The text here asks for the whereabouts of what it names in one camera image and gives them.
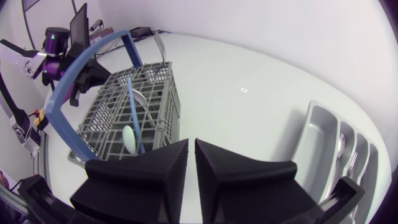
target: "white table surface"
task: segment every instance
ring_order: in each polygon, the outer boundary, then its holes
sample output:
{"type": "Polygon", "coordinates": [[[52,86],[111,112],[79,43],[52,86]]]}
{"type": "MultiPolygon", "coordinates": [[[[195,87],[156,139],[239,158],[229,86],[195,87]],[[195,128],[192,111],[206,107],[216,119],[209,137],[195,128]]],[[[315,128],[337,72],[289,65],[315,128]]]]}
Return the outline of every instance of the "white table surface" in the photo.
{"type": "MultiPolygon", "coordinates": [[[[262,161],[292,157],[311,100],[340,114],[363,132],[378,149],[376,192],[368,221],[391,183],[386,147],[369,116],[350,98],[320,79],[287,63],[241,47],[177,34],[161,34],[171,61],[181,102],[180,139],[189,138],[189,155],[180,222],[201,223],[195,162],[195,138],[262,161]]],[[[143,63],[162,60],[153,37],[136,43],[143,63]]],[[[132,66],[118,49],[99,58],[110,72],[132,66]]],[[[65,103],[62,111],[78,128],[98,87],[80,95],[78,108],[65,103]]],[[[84,169],[69,162],[69,147],[51,125],[49,166],[52,191],[69,198],[84,183],[84,169]]]]}

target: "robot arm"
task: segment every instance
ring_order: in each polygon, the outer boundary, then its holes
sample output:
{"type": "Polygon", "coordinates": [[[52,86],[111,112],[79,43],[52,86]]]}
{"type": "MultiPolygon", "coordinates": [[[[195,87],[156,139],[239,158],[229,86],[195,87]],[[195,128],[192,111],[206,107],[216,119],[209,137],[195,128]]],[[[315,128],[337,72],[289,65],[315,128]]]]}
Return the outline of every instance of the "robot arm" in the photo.
{"type": "Polygon", "coordinates": [[[36,155],[40,148],[40,136],[37,131],[30,126],[29,118],[24,110],[19,109],[2,79],[0,73],[0,105],[6,112],[9,124],[18,137],[19,142],[32,154],[36,155]]]}
{"type": "Polygon", "coordinates": [[[24,50],[7,40],[0,40],[0,58],[15,65],[20,74],[35,79],[43,69],[46,53],[24,50]]]}

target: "black monitor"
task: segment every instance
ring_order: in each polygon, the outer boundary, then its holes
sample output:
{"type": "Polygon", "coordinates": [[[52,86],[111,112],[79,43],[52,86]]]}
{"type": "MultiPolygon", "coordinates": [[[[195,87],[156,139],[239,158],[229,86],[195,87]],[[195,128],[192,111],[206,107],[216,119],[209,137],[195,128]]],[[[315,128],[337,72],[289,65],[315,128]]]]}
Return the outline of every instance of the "black monitor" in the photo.
{"type": "Polygon", "coordinates": [[[88,36],[87,3],[84,3],[70,22],[70,40],[72,45],[74,43],[82,45],[82,50],[85,50],[90,46],[88,36]]]}

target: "black device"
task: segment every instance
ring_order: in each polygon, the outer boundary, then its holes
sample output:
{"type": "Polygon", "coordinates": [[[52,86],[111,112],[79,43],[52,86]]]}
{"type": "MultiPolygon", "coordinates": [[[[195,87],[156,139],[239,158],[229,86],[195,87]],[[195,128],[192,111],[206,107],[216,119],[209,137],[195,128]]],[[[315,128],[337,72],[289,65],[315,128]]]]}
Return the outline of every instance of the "black device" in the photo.
{"type": "MultiPolygon", "coordinates": [[[[349,177],[317,205],[294,180],[292,161],[256,161],[196,139],[203,223],[339,223],[364,195],[349,177]]],[[[71,197],[52,195],[40,176],[19,193],[44,223],[179,223],[188,139],[121,161],[90,160],[88,179],[71,197]]]]}
{"type": "Polygon", "coordinates": [[[341,178],[317,205],[294,180],[292,161],[263,162],[196,139],[203,223],[339,223],[364,190],[341,178]]]}
{"type": "Polygon", "coordinates": [[[85,50],[90,46],[88,35],[87,3],[79,9],[75,17],[70,21],[70,42],[78,43],[85,50]]]}
{"type": "MultiPolygon", "coordinates": [[[[80,55],[82,51],[90,46],[88,34],[87,3],[79,9],[78,13],[70,22],[71,49],[65,57],[63,68],[65,71],[70,64],[80,55]]],[[[79,106],[80,93],[86,93],[91,87],[103,85],[110,72],[100,65],[95,58],[90,59],[86,67],[80,72],[75,80],[75,86],[72,88],[69,103],[72,106],[79,106]]]]}
{"type": "Polygon", "coordinates": [[[146,35],[150,35],[152,33],[152,30],[150,27],[136,27],[132,30],[130,30],[130,34],[132,38],[141,38],[146,35]]]}

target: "cutlery basket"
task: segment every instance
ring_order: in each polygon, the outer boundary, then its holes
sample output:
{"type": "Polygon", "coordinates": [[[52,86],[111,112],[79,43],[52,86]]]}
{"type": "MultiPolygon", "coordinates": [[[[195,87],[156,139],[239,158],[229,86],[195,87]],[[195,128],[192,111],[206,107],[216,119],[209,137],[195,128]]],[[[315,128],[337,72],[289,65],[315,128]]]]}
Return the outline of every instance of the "cutlery basket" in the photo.
{"type": "MultiPolygon", "coordinates": [[[[99,89],[83,122],[76,131],[95,155],[104,161],[121,160],[130,154],[123,144],[123,127],[132,125],[127,77],[133,89],[144,95],[148,104],[134,100],[141,129],[136,145],[143,143],[146,152],[179,140],[180,100],[172,72],[172,63],[153,63],[112,74],[99,89]]],[[[70,151],[68,159],[78,165],[84,162],[70,151]]]]}

